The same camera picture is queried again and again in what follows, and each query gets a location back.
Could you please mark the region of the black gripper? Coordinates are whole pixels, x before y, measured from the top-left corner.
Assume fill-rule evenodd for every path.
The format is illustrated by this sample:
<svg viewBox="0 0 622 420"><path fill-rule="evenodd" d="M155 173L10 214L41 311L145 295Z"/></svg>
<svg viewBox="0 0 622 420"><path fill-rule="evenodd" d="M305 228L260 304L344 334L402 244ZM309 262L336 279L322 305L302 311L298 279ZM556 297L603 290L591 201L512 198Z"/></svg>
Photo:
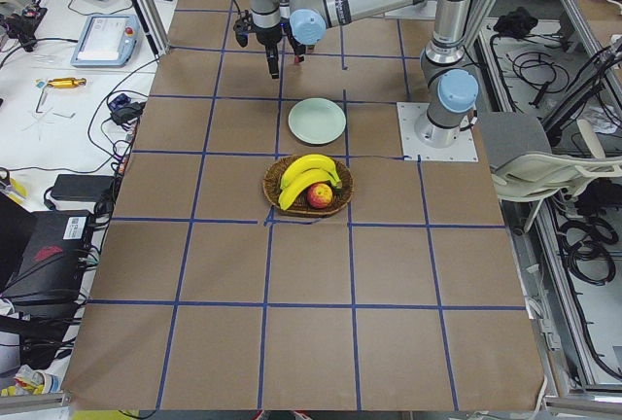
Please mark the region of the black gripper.
<svg viewBox="0 0 622 420"><path fill-rule="evenodd" d="M282 26L276 25L270 28L259 28L256 32L256 35L259 43L265 46L265 56L270 77L272 79L278 79L279 52L277 46L281 42L283 37ZM302 44L296 44L293 47L293 50L294 64L300 64L305 59L306 46Z"/></svg>

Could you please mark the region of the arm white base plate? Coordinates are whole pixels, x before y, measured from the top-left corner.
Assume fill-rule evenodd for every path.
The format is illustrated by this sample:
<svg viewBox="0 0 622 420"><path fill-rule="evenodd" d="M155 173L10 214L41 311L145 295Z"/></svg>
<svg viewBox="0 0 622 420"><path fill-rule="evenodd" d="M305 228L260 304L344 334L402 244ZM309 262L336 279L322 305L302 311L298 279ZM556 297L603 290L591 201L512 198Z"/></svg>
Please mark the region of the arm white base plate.
<svg viewBox="0 0 622 420"><path fill-rule="evenodd" d="M399 102L397 120L402 157L411 161L478 162L468 119L440 128L428 118L428 103Z"/></svg>

